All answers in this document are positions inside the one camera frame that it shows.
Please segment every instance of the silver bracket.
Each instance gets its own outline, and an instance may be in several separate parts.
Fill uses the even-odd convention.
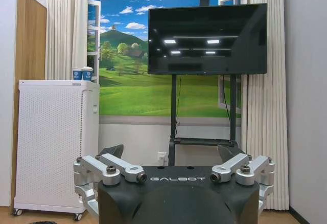
[[[239,153],[227,162],[221,165],[215,165],[212,167],[212,173],[210,179],[215,182],[229,182],[231,175],[240,168],[243,164],[249,162],[249,157],[247,154]]]
[[[75,192],[82,197],[84,206],[95,217],[99,216],[99,205],[90,183],[93,183],[94,188],[99,181],[106,186],[114,186],[120,182],[121,174],[129,182],[142,183],[147,179],[143,168],[139,165],[131,165],[110,154],[97,158],[98,160],[91,156],[84,156],[74,162]]]
[[[273,192],[275,163],[266,156],[259,156],[248,165],[236,171],[236,181],[240,185],[252,186],[259,183],[259,214],[266,205],[267,196]]]
[[[102,155],[100,161],[106,165],[115,166],[128,182],[143,183],[147,180],[147,175],[140,165],[129,164],[108,153]]]
[[[236,171],[236,182],[244,186],[252,186],[255,178],[269,165],[269,159],[266,156],[259,156],[252,160],[247,166],[248,172],[238,169]]]
[[[120,182],[121,174],[119,170],[108,173],[107,165],[91,156],[84,156],[74,163],[74,180],[77,186],[99,181],[106,186],[113,186]]]

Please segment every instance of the blue sky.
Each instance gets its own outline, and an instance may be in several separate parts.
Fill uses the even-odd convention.
[[[101,33],[116,30],[134,35],[142,40],[148,38],[148,9],[149,8],[175,8],[195,7],[199,0],[97,0],[101,1]],[[210,0],[215,6],[218,0]],[[94,23],[95,11],[89,6],[89,24]]]

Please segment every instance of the black tv screen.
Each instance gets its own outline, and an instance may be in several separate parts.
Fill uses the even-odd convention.
[[[267,72],[267,4],[149,10],[148,73]]]

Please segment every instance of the green grass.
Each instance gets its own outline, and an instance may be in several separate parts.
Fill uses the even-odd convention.
[[[140,74],[135,74],[134,60],[128,56],[114,56],[113,62],[123,62],[124,71],[119,76],[118,71],[100,69],[101,115],[170,116],[171,76],[149,75],[146,64],[140,66]],[[225,93],[229,103],[228,85]],[[217,102],[217,76],[183,75],[179,116],[227,117],[226,110],[218,108]]]

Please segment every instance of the white air purifier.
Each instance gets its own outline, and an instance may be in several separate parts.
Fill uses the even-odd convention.
[[[99,85],[21,80],[15,214],[85,210],[74,191],[73,163],[98,153]]]

